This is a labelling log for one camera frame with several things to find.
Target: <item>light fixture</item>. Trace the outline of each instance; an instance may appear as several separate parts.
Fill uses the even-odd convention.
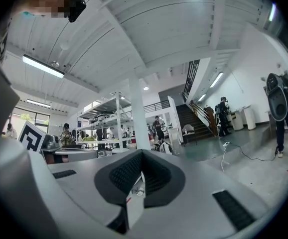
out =
[[[47,104],[44,104],[44,103],[40,103],[40,102],[31,100],[31,99],[27,99],[26,101],[27,101],[28,103],[32,103],[32,104],[34,104],[34,105],[39,105],[39,106],[43,106],[43,107],[47,107],[47,108],[50,108],[50,107],[51,107],[51,105],[47,105]]]
[[[276,5],[273,3],[273,7],[272,7],[272,10],[271,10],[270,15],[269,15],[269,21],[273,21],[274,16],[275,16],[275,12],[276,12]]]
[[[220,73],[220,74],[217,76],[217,78],[214,80],[213,84],[210,85],[211,88],[215,86],[215,84],[218,82],[219,78],[222,77],[222,75],[223,75],[223,73]]]
[[[203,94],[198,101],[202,101],[202,99],[206,96],[206,94]]]
[[[38,68],[38,69],[40,69],[40,70],[42,70],[44,72],[47,72],[49,74],[54,75],[56,77],[63,78],[63,76],[64,76],[63,72],[61,72],[61,71],[59,71],[59,70],[57,70],[55,68],[52,68],[52,67],[50,67],[50,66],[48,66],[46,64],[43,64],[43,63],[39,62],[38,60],[36,60],[34,58],[31,58],[31,57],[29,57],[27,55],[23,55],[22,61],[24,63],[26,63],[26,64],[34,66],[34,67],[36,67],[36,68]]]

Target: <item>staircase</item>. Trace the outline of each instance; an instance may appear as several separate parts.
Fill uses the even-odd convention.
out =
[[[196,135],[188,135],[187,141],[195,141],[213,137],[213,133],[210,129],[195,115],[195,113],[187,106],[176,106],[180,126],[183,128],[186,124],[192,125],[195,129]]]

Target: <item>white shoe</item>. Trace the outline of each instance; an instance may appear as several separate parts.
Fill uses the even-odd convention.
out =
[[[283,156],[284,156],[284,152],[278,150],[278,157],[283,157]]]

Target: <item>white ceiling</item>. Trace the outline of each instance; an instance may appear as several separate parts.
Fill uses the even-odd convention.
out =
[[[71,114],[101,97],[110,98],[116,89],[127,96],[125,79],[133,72],[145,80],[141,87],[147,83],[149,91],[159,92],[185,83],[182,64],[212,57],[207,72],[212,77],[238,50],[245,23],[264,26],[270,10],[268,0],[86,2],[75,23],[14,17],[3,69],[15,88],[39,96],[21,98],[51,103],[41,98],[48,95],[51,108]],[[58,79],[24,64],[23,54],[48,64],[58,61],[59,70],[70,78]]]

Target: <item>chair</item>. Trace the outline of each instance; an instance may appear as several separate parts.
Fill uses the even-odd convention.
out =
[[[194,129],[194,127],[193,127],[192,125],[189,125],[189,124],[185,125],[185,126],[183,127],[183,129],[182,129],[182,133],[184,133],[184,134],[183,134],[184,146],[185,146],[185,139],[184,139],[184,137],[188,137],[189,135],[192,135],[192,134],[195,135],[195,142],[196,142],[196,145],[197,145],[196,132],[195,132],[195,129]]]

